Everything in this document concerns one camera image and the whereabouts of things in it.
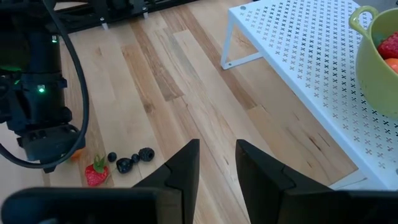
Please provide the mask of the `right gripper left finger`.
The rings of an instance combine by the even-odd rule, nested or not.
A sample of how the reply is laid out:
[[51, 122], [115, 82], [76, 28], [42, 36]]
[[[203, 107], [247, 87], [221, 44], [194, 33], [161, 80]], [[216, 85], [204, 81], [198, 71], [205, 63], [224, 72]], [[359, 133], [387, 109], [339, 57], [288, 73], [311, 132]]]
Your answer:
[[192, 139], [133, 186], [141, 196], [137, 223], [193, 223], [200, 172], [200, 140]]

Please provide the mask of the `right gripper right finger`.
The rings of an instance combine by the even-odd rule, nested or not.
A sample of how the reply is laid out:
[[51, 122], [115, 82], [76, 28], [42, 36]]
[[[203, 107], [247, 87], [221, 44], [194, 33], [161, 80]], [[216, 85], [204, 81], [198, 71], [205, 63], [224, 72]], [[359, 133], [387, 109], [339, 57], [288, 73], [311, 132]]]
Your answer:
[[251, 223], [328, 223], [322, 193], [331, 189], [243, 139], [236, 170]]

